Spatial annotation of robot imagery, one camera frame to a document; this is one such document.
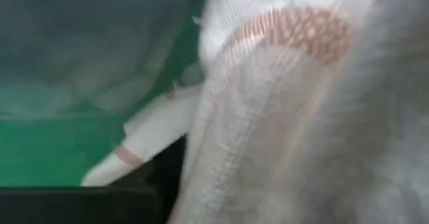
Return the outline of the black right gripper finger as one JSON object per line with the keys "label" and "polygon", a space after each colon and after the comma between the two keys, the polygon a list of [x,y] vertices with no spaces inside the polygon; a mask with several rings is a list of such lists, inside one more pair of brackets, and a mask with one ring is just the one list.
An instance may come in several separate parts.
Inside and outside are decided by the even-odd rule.
{"label": "black right gripper finger", "polygon": [[106,187],[1,189],[1,224],[162,224],[178,195],[186,137]]}

